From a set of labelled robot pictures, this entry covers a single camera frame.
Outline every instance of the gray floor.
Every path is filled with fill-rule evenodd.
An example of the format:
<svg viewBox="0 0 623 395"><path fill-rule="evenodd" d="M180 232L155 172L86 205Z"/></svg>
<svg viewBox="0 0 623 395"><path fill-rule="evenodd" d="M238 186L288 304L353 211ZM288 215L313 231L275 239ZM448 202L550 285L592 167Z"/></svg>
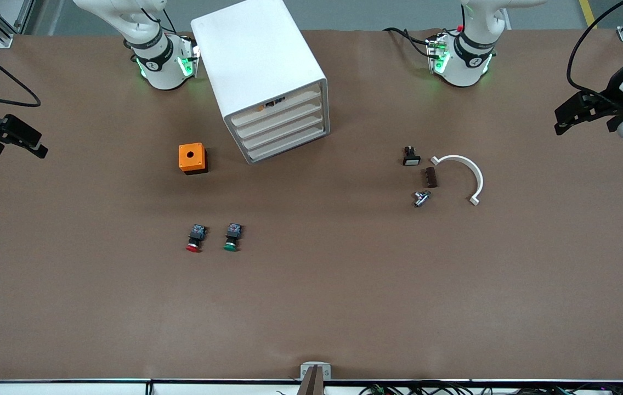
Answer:
<svg viewBox="0 0 623 395"><path fill-rule="evenodd" d="M239 0L169 0L167 10L177 30L189 30L193 18L227 7ZM595 17L617 0L591 0ZM381 30L385 27L424 30L455 27L460 23L457 0L285 0L302 30ZM509 10L514 29L584 29L587 26L578 0L549 0L534 8ZM599 24L623 25L623 7ZM116 35L98 17L81 10L72 0L36 0L27 32L34 35Z"/></svg>

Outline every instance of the metal connector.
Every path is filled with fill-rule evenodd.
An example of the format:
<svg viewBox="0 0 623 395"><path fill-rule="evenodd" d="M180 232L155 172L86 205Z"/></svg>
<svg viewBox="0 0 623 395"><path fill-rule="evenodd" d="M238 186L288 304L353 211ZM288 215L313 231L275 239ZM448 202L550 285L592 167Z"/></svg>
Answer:
<svg viewBox="0 0 623 395"><path fill-rule="evenodd" d="M428 190L423 192L414 192L414 197L416 198L414 207L421 207L427 200L429 200L429 198L431 198L431 193Z"/></svg>

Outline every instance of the white curved bracket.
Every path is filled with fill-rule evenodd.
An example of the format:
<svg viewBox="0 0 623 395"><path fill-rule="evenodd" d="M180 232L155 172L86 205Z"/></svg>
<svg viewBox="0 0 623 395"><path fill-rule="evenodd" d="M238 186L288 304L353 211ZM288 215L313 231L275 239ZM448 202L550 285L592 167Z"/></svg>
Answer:
<svg viewBox="0 0 623 395"><path fill-rule="evenodd" d="M470 197L470 202L473 205L479 205L480 200L477 198L477 195L479 195L480 192L482 192L482 187L484 186L484 183L485 183L485 179L484 177L482 177L482 171L480 170L480 168L477 167L477 165L475 165L475 162L472 162L472 160L467 159L466 157L460 156L460 155L447 155L447 156L442 157L441 159L437 157L431 158L431 162L433 162L434 165L444 162L444 160L455 160L455 162L460 162L463 165L469 167L470 170L472 170L472 172L475 173L475 178L477 178L477 190Z"/></svg>

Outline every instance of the brown table surface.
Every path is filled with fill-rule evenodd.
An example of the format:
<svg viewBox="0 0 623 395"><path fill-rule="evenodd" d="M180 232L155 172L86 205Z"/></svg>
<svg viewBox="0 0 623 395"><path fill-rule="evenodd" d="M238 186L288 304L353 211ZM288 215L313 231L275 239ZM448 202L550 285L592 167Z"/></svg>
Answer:
<svg viewBox="0 0 623 395"><path fill-rule="evenodd" d="M623 140L553 131L578 31L509 31L472 88L387 32L305 32L332 132L247 165L206 73L159 92L121 37L16 37L0 63L40 108L0 105L48 157L0 156L0 378L623 378ZM592 32L575 78L623 65ZM0 97L26 98L0 73ZM211 171L186 177L178 145ZM414 145L420 167L401 165ZM420 168L466 155L485 175ZM229 222L240 252L222 250ZM209 227L204 252L184 247Z"/></svg>

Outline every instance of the green led light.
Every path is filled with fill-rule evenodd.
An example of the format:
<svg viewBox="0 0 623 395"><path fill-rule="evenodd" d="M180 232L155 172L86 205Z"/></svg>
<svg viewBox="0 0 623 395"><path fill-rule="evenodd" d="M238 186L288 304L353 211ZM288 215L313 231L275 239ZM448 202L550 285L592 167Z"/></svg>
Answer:
<svg viewBox="0 0 623 395"><path fill-rule="evenodd" d="M144 78L148 78L146 77L146 72L143 70L143 65L141 64L141 60L138 60L138 58L136 58L136 64L138 65L138 68L141 69L141 76Z"/></svg>
<svg viewBox="0 0 623 395"><path fill-rule="evenodd" d="M439 60L436 61L435 70L437 73L442 73L445 71L445 65L448 64L450 60L450 53L448 51L444 52L443 56Z"/></svg>
<svg viewBox="0 0 623 395"><path fill-rule="evenodd" d="M487 67L489 67L489 61L492 60L492 55L489 55L489 57L487 58L487 60L485 60L485 68L482 69L482 74L487 72Z"/></svg>
<svg viewBox="0 0 623 395"><path fill-rule="evenodd" d="M192 75L192 62L190 62L186 58L183 59L178 57L178 64L180 65L180 68L182 69L182 74L184 74L185 77L189 77Z"/></svg>

